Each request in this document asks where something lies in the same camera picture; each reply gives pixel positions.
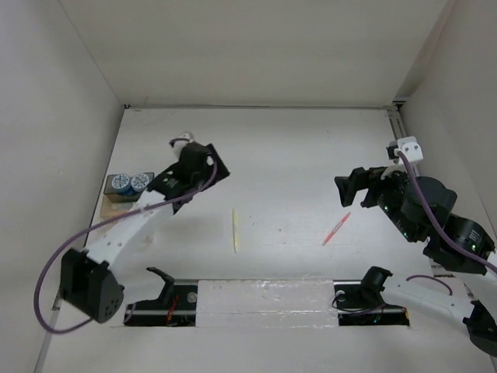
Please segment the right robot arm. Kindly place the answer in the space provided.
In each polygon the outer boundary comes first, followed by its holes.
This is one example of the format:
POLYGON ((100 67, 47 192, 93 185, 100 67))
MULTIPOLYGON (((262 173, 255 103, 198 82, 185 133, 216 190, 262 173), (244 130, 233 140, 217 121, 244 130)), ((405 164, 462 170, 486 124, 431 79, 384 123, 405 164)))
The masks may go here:
POLYGON ((496 252, 485 229, 469 218, 453 214, 457 194, 439 180, 417 176, 412 169, 385 176, 384 167, 356 168, 334 181, 343 207, 356 194, 366 193, 365 208, 380 208, 411 243, 425 242, 422 253, 460 278, 472 299, 438 295, 411 284, 381 267, 371 267, 354 291, 334 298, 344 300, 344 312, 361 317, 386 306, 416 310, 462 332, 482 352, 496 355, 496 252))

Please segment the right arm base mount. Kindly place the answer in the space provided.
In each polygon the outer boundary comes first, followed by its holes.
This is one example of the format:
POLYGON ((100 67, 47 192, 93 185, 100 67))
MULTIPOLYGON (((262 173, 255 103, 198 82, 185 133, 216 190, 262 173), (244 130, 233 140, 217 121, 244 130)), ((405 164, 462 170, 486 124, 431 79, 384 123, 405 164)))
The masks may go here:
POLYGON ((337 311, 339 326, 410 326, 407 309, 382 300, 367 300, 359 283, 334 285, 331 306, 337 311))

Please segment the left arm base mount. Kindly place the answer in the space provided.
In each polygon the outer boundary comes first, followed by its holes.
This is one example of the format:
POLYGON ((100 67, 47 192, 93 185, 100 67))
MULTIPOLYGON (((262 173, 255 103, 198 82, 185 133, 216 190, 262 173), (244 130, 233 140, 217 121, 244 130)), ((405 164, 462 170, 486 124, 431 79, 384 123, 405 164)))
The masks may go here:
POLYGON ((156 267, 148 267, 162 279, 162 290, 152 300, 129 304, 123 318, 125 326, 194 327, 198 300, 198 280, 175 280, 156 267))

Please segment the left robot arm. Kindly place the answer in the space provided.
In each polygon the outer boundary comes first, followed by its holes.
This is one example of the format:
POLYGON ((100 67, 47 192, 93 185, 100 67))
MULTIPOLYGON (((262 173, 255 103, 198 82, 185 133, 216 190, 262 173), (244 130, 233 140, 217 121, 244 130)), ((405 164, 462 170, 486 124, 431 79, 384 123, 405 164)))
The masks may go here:
POLYGON ((149 301, 161 309, 172 301, 173 278, 153 266, 132 274, 127 269, 131 256, 195 194, 230 174, 212 144, 176 143, 178 161, 147 185, 134 209, 114 218, 104 237, 62 257, 61 298, 92 321, 108 322, 122 305, 149 301))

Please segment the blue paint jar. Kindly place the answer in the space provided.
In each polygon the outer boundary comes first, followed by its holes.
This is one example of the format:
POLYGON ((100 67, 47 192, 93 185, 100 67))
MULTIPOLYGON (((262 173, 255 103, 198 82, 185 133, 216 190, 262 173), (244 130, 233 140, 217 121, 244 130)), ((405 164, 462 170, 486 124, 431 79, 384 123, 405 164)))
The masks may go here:
POLYGON ((142 193, 147 189, 150 182, 154 179, 154 173, 138 173, 130 179, 131 189, 135 194, 142 193))
POLYGON ((125 173, 114 175, 111 179, 110 185, 112 194, 126 196, 132 190, 131 178, 125 173))

